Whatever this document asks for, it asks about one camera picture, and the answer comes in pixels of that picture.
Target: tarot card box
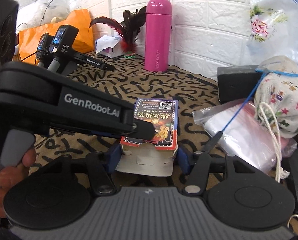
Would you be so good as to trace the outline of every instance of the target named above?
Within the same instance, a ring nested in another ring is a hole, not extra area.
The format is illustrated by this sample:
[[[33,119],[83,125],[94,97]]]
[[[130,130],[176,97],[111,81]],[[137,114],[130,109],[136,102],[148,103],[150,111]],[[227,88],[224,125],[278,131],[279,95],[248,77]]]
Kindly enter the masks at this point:
[[[134,118],[151,122],[156,134],[151,141],[122,137],[124,154],[117,171],[157,177],[171,176],[177,152],[178,101],[139,98]]]

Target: display screen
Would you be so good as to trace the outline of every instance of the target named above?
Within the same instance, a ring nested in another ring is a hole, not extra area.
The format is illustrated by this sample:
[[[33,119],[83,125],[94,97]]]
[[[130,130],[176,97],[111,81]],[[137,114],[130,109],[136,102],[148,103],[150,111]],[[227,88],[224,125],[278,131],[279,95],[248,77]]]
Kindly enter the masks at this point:
[[[37,50],[43,49],[44,40],[45,40],[45,35],[42,35],[40,38]]]
[[[56,33],[54,39],[52,40],[52,43],[58,45],[58,44],[59,44],[59,41],[60,41],[61,38],[62,38],[62,35],[63,35],[64,32],[65,32],[65,30],[66,30],[66,27],[59,28],[59,29],[57,30],[57,33]]]

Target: blue elastic band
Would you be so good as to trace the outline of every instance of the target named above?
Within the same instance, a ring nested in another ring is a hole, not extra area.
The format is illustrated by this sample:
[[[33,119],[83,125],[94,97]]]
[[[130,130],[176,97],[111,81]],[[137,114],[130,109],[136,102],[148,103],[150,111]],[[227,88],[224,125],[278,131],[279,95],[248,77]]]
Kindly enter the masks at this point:
[[[259,79],[259,81],[257,82],[257,84],[255,85],[255,87],[253,88],[253,90],[251,91],[251,93],[248,95],[247,99],[243,102],[243,104],[241,105],[241,107],[239,108],[239,110],[234,114],[234,116],[230,119],[230,121],[225,125],[225,127],[222,129],[222,132],[224,132],[224,130],[229,126],[229,124],[233,121],[233,119],[238,115],[238,113],[241,111],[241,109],[247,104],[247,102],[249,102],[250,98],[252,97],[252,95],[255,93],[255,90],[257,89],[257,87],[260,85],[262,79],[267,75],[267,73],[263,73]]]
[[[276,71],[276,70],[263,70],[263,69],[256,69],[255,70],[256,72],[263,72],[263,73],[266,73],[266,72],[271,72],[271,73],[275,73],[275,74],[278,74],[278,75],[283,75],[283,76],[288,76],[288,77],[298,77],[298,74],[295,74],[295,73],[288,73],[288,72],[282,72],[282,71]]]

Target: qr code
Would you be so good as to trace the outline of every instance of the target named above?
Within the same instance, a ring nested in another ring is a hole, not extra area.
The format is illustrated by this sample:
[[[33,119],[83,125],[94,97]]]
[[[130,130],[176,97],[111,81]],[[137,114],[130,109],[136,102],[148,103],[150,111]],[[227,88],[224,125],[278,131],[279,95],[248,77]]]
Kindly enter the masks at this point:
[[[172,103],[161,102],[159,106],[159,110],[171,110]]]

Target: orange bag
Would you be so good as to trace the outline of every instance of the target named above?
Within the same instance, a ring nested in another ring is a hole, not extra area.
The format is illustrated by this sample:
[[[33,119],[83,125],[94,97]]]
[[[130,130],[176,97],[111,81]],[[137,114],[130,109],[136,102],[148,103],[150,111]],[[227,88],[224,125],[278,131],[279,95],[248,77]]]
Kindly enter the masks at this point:
[[[19,32],[19,54],[25,58],[37,50],[41,35],[49,33],[55,35],[59,26],[70,24],[79,29],[78,35],[73,43],[73,48],[81,53],[87,53],[94,49],[92,28],[89,29],[91,22],[90,14],[87,9],[72,11],[66,20],[55,23],[45,24],[40,27],[30,28]],[[24,62],[34,64],[35,55],[27,58]]]

